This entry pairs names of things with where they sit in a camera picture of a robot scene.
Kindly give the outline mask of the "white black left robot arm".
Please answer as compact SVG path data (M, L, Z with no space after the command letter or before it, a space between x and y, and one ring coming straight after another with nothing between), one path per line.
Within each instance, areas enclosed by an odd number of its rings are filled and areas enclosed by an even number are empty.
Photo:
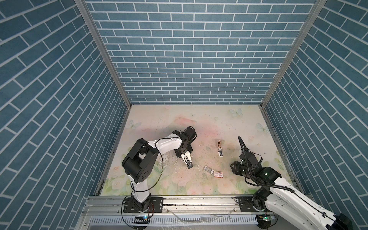
M154 141L139 139L133 145L122 162L122 167L131 181L133 200L138 204L145 204L150 198L147 178L150 176L157 157L163 158L167 152L174 151L177 158L181 158L188 169L193 168L191 144L197 137L192 126L185 130L174 130L171 135Z

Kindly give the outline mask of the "aluminium corner post right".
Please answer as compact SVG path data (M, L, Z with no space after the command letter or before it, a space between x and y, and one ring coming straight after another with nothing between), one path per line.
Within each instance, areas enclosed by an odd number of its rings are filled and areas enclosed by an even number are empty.
M283 79L288 67L290 66L292 60L294 59L296 53L298 52L299 48L301 47L304 39L306 38L308 32L310 31L311 27L313 26L313 23L317 19L319 13L321 12L322 8L326 4L327 0L316 0L314 5L311 8L310 13L308 14L306 21L302 25L297 37L295 38L290 51L287 53L283 63L280 66L279 71L274 77L273 82L270 85L270 88L268 89L265 97L263 98L260 108L262 110L265 110L266 105L270 101L272 94L275 92L277 86Z

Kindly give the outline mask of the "aluminium front rail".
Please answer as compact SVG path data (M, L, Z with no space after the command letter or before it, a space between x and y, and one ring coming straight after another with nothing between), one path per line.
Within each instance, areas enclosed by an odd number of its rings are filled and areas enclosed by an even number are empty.
M251 195L167 195L162 213L123 213L125 196L91 196L77 230L268 230L297 229L273 212L241 212L234 201Z

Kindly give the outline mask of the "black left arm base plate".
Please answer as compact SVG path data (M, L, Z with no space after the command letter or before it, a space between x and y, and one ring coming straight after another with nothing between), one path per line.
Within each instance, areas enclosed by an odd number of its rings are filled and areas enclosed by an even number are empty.
M140 203L134 197L127 196L123 201L123 213L143 213L148 212L149 208L153 213L162 213L163 201L163 197L150 196Z

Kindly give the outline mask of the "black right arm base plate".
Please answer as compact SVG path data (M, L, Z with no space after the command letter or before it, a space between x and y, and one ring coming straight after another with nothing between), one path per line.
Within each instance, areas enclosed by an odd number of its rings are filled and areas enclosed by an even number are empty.
M241 212L263 212L264 208L253 196L237 196L234 201L238 204Z

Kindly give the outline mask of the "aluminium corner post left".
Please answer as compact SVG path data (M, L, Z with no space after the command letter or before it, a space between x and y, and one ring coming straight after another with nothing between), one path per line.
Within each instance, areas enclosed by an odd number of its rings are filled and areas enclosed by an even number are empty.
M116 84L118 91L120 92L120 95L122 96L122 99L124 101L124 103L126 104L127 108L130 109L132 104L128 98L128 95L126 94L124 87L122 85L122 82L118 76L118 73L116 71L116 68L109 56L109 53L104 45L104 42L100 36L100 33L97 29L97 26L95 25L95 22L93 20L93 17L88 9L88 6L86 4L85 1L82 0L75 0L76 6L83 18L83 20L85 21L87 28L90 31L90 34L98 48L98 50L100 51L100 54L103 58L103 61L105 62L111 77L114 81L114 83Z

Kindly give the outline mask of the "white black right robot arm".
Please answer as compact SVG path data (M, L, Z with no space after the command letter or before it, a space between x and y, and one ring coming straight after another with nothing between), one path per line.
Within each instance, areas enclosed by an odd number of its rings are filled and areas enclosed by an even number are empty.
M343 213L337 215L309 199L279 172L263 167L255 154L244 149L240 161L231 164L233 174L259 189L250 199L237 197L241 210L246 206L258 212L273 212L300 230L352 230L353 224Z

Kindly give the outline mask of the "red staple box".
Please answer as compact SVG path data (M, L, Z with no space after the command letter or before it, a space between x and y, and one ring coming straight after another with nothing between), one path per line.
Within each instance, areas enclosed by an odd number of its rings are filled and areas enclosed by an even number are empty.
M220 171L214 171L213 172L213 176L215 178L223 178L224 177L224 174L223 174L223 172L220 172Z

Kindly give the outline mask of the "pink stapler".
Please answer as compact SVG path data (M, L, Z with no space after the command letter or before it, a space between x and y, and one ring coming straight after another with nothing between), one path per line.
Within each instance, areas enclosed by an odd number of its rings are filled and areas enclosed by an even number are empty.
M217 141L217 150L218 150L219 157L223 157L223 150L222 150L221 140Z

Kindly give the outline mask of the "aluminium corner post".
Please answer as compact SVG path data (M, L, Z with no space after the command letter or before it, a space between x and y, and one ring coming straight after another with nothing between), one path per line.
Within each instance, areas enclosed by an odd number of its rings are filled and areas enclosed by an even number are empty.
M83 20L85 21L87 28L90 31L90 34L98 48L98 50L100 51L100 54L103 58L103 61L105 62L111 77L114 81L114 83L116 84L118 91L120 92L120 95L122 96L122 99L124 101L124 103L126 104L127 108L130 109L132 104L128 98L128 95L126 94L124 87L122 85L122 82L118 76L118 73L116 71L116 68L109 56L109 53L104 45L104 42L100 36L100 33L97 29L97 26L95 25L95 22L93 20L93 17L88 9L88 6L86 4L85 1L82 0L75 0L76 6L83 18Z
M301 47L304 39L306 38L308 32L310 31L311 27L313 26L313 23L317 19L319 13L321 12L322 8L326 4L327 0L316 0L314 5L311 8L310 13L308 14L306 21L302 25L297 37L295 38L290 51L287 53L283 63L280 66L279 71L274 77L273 82L270 85L270 88L268 89L265 97L263 98L260 108L262 110L265 110L266 105L270 101L272 94L275 92L277 86L283 79L288 67L290 66L292 60L294 59L296 53L298 52L299 48Z

